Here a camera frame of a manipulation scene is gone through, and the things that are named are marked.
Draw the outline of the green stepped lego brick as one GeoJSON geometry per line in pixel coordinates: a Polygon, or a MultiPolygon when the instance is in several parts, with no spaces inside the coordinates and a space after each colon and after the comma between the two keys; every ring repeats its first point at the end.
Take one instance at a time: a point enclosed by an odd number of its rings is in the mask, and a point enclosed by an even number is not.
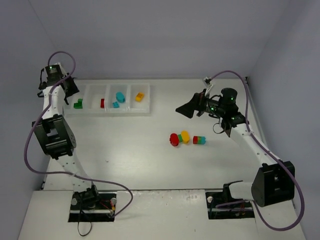
{"type": "Polygon", "coordinates": [[[83,99],[79,98],[76,102],[73,103],[73,108],[76,110],[83,109],[83,99]]]}

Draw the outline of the yellow round lego brick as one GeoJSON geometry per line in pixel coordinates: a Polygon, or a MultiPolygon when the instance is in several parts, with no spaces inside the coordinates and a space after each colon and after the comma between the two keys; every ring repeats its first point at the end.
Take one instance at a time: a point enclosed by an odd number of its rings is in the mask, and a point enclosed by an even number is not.
{"type": "Polygon", "coordinates": [[[188,144],[190,141],[190,135],[186,130],[183,130],[181,133],[181,140],[184,144],[188,144]]]}

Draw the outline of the red round lego brick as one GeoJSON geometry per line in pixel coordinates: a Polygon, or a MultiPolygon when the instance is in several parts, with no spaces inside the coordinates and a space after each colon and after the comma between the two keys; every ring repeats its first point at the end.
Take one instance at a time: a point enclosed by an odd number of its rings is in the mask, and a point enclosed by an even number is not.
{"type": "Polygon", "coordinates": [[[171,133],[169,137],[169,142],[173,147],[177,147],[180,143],[178,135],[176,133],[171,133]]]}

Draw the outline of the small red lego brick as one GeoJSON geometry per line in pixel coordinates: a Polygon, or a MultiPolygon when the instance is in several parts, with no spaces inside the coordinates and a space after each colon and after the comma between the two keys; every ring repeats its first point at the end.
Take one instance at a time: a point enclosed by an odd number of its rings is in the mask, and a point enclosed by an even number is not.
{"type": "Polygon", "coordinates": [[[105,99],[104,99],[104,98],[102,98],[102,99],[100,100],[100,107],[101,107],[102,109],[105,107],[105,99]]]}

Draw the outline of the cyan lego brick stack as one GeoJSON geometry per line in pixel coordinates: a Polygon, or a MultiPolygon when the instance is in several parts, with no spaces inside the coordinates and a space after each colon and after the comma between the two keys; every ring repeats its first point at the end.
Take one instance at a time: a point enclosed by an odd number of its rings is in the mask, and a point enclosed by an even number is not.
{"type": "Polygon", "coordinates": [[[112,107],[115,109],[118,109],[120,107],[119,103],[117,101],[112,103],[112,107]]]}

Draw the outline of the yellow black striped lego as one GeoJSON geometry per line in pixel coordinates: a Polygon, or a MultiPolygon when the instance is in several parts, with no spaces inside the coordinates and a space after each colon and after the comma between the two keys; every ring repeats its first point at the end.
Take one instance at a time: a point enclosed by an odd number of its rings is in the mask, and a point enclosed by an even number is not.
{"type": "Polygon", "coordinates": [[[141,102],[144,98],[145,94],[143,92],[138,92],[137,95],[135,96],[135,101],[136,102],[141,102]]]}

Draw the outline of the cyan round lego brick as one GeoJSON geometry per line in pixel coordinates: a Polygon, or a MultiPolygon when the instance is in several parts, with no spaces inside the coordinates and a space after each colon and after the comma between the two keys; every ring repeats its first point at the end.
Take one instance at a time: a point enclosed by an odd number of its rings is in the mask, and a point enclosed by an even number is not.
{"type": "Polygon", "coordinates": [[[126,97],[125,95],[118,91],[116,94],[115,94],[115,97],[116,97],[116,100],[119,102],[119,103],[124,103],[126,101],[126,97]]]}

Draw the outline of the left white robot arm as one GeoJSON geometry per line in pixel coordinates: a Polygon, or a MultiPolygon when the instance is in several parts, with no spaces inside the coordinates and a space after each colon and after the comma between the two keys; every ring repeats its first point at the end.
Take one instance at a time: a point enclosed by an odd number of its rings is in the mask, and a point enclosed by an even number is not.
{"type": "Polygon", "coordinates": [[[73,187],[71,205],[76,209],[93,209],[100,195],[93,181],[83,169],[76,154],[77,142],[64,117],[67,98],[78,93],[74,79],[57,62],[41,69],[46,72],[46,81],[39,84],[39,98],[43,98],[44,115],[37,124],[32,124],[35,136],[43,152],[61,165],[68,173],[73,187]]]}

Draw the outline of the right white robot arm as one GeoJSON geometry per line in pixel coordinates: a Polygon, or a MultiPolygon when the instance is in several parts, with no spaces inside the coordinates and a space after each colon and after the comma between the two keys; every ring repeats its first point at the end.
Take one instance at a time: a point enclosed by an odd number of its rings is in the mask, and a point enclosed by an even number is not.
{"type": "Polygon", "coordinates": [[[236,104],[238,92],[233,88],[223,88],[217,100],[205,93],[195,93],[189,102],[175,111],[189,119],[204,113],[218,118],[222,131],[244,151],[249,160],[258,163],[252,182],[237,181],[225,185],[230,197],[254,201],[260,207],[292,200],[295,195],[292,179],[295,167],[290,161],[276,162],[271,152],[256,140],[252,128],[247,125],[246,117],[236,104]]]}

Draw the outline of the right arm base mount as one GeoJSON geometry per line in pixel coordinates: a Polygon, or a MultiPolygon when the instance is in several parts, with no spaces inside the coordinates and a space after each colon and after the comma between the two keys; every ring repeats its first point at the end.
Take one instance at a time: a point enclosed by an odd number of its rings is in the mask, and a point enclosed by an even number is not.
{"type": "Polygon", "coordinates": [[[234,199],[222,191],[206,191],[206,207],[209,220],[254,219],[255,214],[249,201],[234,199]]]}

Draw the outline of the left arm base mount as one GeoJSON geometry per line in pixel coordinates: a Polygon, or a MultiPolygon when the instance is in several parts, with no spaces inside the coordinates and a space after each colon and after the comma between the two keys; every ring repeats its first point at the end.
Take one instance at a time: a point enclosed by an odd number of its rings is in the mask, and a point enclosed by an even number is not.
{"type": "Polygon", "coordinates": [[[115,220],[117,194],[115,192],[99,192],[100,200],[94,203],[85,203],[76,194],[70,202],[69,223],[105,223],[115,220]]]}

